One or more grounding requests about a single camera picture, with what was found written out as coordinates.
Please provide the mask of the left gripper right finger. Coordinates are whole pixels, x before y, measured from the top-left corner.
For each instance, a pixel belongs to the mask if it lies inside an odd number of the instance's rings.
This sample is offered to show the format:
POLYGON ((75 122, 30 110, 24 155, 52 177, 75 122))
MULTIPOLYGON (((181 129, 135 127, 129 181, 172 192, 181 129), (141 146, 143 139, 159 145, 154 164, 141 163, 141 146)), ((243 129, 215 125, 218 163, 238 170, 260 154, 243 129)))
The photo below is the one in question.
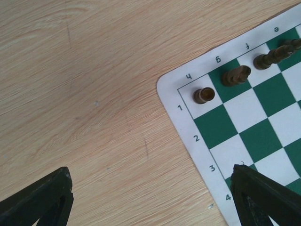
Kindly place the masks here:
POLYGON ((301 196, 246 165, 234 165, 230 190, 243 226, 301 224, 301 196))

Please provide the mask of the dark brown chess piece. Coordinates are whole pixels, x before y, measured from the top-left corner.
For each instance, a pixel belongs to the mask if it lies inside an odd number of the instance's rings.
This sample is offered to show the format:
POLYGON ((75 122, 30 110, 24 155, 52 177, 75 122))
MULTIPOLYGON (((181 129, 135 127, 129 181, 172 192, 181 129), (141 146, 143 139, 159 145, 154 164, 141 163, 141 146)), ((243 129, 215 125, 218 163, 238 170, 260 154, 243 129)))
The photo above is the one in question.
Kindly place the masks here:
POLYGON ((281 46, 283 45, 291 45, 294 48, 294 52, 297 52, 301 49, 301 38, 299 39, 290 39, 290 40, 283 40, 280 43, 281 46))
POLYGON ((253 64, 258 70, 265 70, 270 68, 272 64, 278 64, 282 60, 287 59, 295 52, 292 45, 283 45, 276 49, 272 49, 268 54, 258 55, 254 60, 253 64))
POLYGON ((198 89, 193 93, 193 99, 197 104, 204 104, 213 100, 215 97, 215 91, 210 87, 198 89))

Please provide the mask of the dark brown knight piece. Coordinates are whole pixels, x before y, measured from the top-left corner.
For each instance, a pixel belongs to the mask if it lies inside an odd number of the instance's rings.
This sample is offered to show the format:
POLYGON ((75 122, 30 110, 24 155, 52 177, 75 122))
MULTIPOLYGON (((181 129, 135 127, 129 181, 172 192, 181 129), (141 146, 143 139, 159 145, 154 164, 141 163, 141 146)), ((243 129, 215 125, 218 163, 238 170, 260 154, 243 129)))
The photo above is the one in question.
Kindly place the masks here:
POLYGON ((243 84, 247 81, 251 74, 251 68, 246 65, 241 65, 222 75, 222 84, 224 86, 232 87, 243 84))

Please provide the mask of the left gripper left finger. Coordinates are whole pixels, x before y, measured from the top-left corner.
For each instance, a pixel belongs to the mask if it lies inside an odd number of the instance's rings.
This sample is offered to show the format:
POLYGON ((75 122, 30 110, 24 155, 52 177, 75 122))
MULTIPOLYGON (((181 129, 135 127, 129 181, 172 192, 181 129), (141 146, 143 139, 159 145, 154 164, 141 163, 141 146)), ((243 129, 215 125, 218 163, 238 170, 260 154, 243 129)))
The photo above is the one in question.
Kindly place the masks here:
POLYGON ((2 226, 65 226, 74 198, 67 167, 60 167, 0 202, 2 226))

